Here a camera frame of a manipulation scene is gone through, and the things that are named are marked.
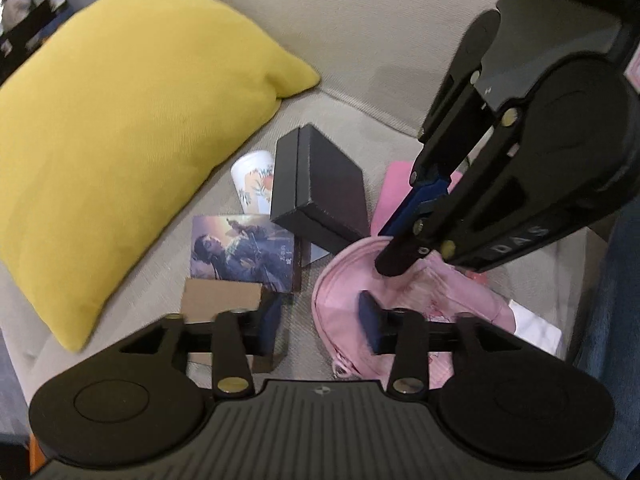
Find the pink notebook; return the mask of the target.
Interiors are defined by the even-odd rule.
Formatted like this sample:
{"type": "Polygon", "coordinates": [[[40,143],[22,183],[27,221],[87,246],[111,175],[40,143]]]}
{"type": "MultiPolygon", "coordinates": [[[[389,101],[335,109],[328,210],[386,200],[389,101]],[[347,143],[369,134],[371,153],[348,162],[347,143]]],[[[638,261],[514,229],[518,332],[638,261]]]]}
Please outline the pink notebook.
{"type": "MultiPolygon", "coordinates": [[[[390,166],[387,167],[381,193],[378,196],[378,203],[371,220],[370,234],[372,236],[381,233],[388,220],[392,218],[392,215],[412,191],[412,187],[409,185],[411,170],[412,163],[402,162],[401,160],[391,162],[390,166]]],[[[451,174],[447,188],[444,188],[442,182],[426,188],[421,197],[416,196],[416,203],[413,208],[431,206],[435,200],[451,192],[462,177],[462,172],[456,170],[451,174]]]]}

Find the pink cap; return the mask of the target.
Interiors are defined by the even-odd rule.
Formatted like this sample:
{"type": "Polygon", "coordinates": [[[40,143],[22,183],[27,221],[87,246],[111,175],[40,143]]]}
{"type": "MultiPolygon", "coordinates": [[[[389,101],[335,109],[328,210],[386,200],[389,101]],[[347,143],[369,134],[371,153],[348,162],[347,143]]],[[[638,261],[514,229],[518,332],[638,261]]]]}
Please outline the pink cap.
{"type": "Polygon", "coordinates": [[[484,318],[513,334],[515,318],[506,300],[443,262],[437,252],[405,274],[388,278],[374,262],[388,236],[366,237],[342,250],[320,274],[311,295],[314,325],[332,358],[338,379],[377,379],[388,383],[393,358],[372,353],[358,318],[360,292],[370,292],[384,309],[403,308],[435,322],[461,313],[484,318]]]}

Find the black gift box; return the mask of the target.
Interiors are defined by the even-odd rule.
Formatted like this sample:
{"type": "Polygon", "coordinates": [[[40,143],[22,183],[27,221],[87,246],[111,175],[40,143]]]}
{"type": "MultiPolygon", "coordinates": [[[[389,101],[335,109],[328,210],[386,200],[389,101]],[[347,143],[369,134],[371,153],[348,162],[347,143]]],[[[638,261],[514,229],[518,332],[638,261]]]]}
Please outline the black gift box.
{"type": "Polygon", "coordinates": [[[369,235],[362,170],[313,124],[277,142],[270,220],[333,255],[369,235]]]}

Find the illustrated photo card book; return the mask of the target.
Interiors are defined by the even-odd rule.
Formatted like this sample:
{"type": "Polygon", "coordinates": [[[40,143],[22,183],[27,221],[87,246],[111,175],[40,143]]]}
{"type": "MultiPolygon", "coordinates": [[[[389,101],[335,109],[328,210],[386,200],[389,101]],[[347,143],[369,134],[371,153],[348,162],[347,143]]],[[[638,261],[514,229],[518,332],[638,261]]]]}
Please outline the illustrated photo card book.
{"type": "Polygon", "coordinates": [[[296,237],[265,214],[196,216],[192,220],[190,277],[262,284],[296,292],[300,253],[296,237]]]}

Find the brown cardboard box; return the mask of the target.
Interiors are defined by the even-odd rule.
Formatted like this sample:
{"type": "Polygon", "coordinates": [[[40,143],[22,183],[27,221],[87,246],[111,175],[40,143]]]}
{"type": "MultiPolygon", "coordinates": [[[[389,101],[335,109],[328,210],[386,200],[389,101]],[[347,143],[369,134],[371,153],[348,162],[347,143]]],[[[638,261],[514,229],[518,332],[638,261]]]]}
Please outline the brown cardboard box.
{"type": "Polygon", "coordinates": [[[226,311],[238,314],[239,329],[248,337],[250,350],[258,351],[258,356],[250,355],[250,370],[254,374],[271,373],[282,361],[282,352],[276,349],[276,341],[273,355],[262,356],[257,324],[260,305],[273,299],[282,299],[283,309],[290,295],[274,292],[258,283],[187,278],[181,298],[181,313],[188,323],[209,322],[226,311]]]}

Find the white floral paper cup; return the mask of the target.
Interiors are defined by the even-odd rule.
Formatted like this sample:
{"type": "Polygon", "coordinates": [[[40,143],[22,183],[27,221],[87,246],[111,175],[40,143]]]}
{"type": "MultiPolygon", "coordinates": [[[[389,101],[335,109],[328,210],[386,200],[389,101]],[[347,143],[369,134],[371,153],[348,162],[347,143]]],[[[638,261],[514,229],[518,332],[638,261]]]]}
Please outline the white floral paper cup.
{"type": "Polygon", "coordinates": [[[231,167],[231,177],[244,214],[270,214],[274,159],[268,151],[241,156],[231,167]]]}

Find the white paper sheet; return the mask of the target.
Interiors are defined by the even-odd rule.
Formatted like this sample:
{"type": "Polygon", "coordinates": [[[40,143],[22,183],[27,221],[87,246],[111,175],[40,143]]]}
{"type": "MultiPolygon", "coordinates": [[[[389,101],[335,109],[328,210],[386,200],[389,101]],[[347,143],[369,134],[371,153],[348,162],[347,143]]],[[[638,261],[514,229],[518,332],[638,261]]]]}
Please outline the white paper sheet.
{"type": "Polygon", "coordinates": [[[559,328],[513,299],[509,301],[509,308],[514,315],[515,336],[552,356],[558,355],[562,340],[562,332],[559,328]]]}

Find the yellow cushion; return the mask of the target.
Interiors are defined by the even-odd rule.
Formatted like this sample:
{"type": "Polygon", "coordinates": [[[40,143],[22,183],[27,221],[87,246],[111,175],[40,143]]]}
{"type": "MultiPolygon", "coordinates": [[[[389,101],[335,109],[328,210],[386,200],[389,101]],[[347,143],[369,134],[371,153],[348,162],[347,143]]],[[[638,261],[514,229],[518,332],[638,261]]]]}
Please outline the yellow cushion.
{"type": "Polygon", "coordinates": [[[319,83],[218,0],[98,0],[1,88],[1,259],[58,343],[107,299],[209,174],[319,83]]]}

